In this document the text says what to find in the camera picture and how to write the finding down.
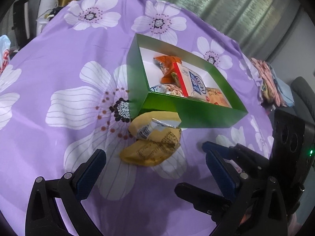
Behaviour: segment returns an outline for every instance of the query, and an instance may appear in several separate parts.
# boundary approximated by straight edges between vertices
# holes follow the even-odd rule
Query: flower center
[[[217,53],[214,53],[213,51],[207,51],[204,54],[204,59],[216,67],[218,67],[219,64],[221,63],[220,56]]]
[[[215,60],[215,58],[213,57],[213,56],[209,56],[209,58],[207,59],[207,61],[209,62],[209,63],[211,63],[211,64],[215,64],[215,62],[216,62],[216,60]]]
[[[161,18],[157,18],[154,21],[154,28],[160,28],[162,29],[162,26],[165,25],[164,20]]]
[[[89,11],[89,13],[84,16],[84,18],[91,21],[91,20],[97,18],[97,16],[96,16],[95,12]]]
[[[129,100],[119,98],[109,109],[114,113],[115,121],[130,122]]]

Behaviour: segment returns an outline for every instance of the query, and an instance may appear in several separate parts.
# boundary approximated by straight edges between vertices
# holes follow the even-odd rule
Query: yellow snack bag
[[[139,115],[129,126],[130,133],[139,140],[123,149],[120,158],[142,166],[160,164],[180,146],[180,123],[176,112],[153,111]]]
[[[209,103],[219,106],[231,107],[219,89],[206,88],[206,90],[210,99]]]

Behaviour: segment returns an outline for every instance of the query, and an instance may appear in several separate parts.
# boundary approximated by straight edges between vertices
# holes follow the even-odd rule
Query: snack package
[[[161,83],[175,83],[171,73],[174,71],[173,63],[178,62],[182,63],[181,59],[176,56],[158,56],[155,57],[154,60],[156,64],[158,64],[164,74],[161,79]]]
[[[0,37],[0,74],[10,62],[9,50],[11,41],[5,34]]]
[[[173,96],[183,97],[183,91],[174,84],[159,84],[150,88],[152,92],[164,93]]]
[[[173,63],[174,72],[171,74],[176,84],[182,89],[185,97],[192,97],[209,102],[208,93],[201,77],[182,64]]]
[[[211,104],[215,104],[215,105],[219,105],[219,106],[225,106],[225,107],[231,107],[219,89],[206,88],[206,90],[208,92],[208,96],[210,99],[209,102]]]
[[[160,164],[180,146],[180,123],[176,112],[153,111],[139,115],[129,126],[130,133],[139,140],[123,149],[120,158],[135,165]]]

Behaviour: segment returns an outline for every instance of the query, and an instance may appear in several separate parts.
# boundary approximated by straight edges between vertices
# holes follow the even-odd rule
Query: green box
[[[159,53],[178,56],[182,59],[183,65],[188,63],[199,68],[198,70],[204,70],[206,74],[209,73],[232,108],[196,99],[151,92],[150,87],[152,86],[149,86],[146,74],[146,70],[151,70],[151,68],[144,66],[148,62],[142,56],[145,54],[146,57],[152,58],[153,62],[152,54],[156,56]],[[156,77],[156,74],[157,72],[155,71],[154,74],[148,74],[148,77]],[[134,36],[127,55],[127,80],[131,118],[135,118],[145,112],[171,111],[178,113],[182,120],[180,124],[182,128],[228,128],[248,113],[242,101],[214,65],[176,46],[145,35],[135,34]]]

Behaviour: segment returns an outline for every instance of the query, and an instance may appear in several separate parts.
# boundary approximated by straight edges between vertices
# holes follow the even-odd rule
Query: orange snack bag
[[[219,106],[231,107],[219,89],[206,88],[206,90],[210,99],[209,103]]]
[[[174,62],[182,64],[182,60],[176,56],[158,56],[154,58],[160,66],[164,76],[161,79],[161,83],[175,83],[171,73],[174,72]]]

